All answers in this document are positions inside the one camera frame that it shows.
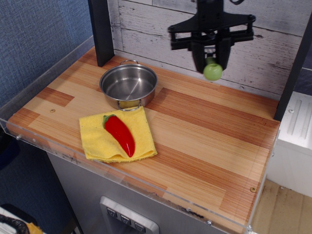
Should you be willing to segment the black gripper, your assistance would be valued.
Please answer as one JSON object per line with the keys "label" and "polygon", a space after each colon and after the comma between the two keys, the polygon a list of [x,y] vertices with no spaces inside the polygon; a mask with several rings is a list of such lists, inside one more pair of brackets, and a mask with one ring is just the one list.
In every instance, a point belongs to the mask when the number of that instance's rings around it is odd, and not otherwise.
{"label": "black gripper", "polygon": [[214,45],[216,62],[225,70],[231,47],[237,42],[254,39],[254,15],[224,11],[222,0],[198,0],[197,12],[190,19],[171,25],[171,48],[191,49],[196,70],[203,73],[206,66],[205,46]]}

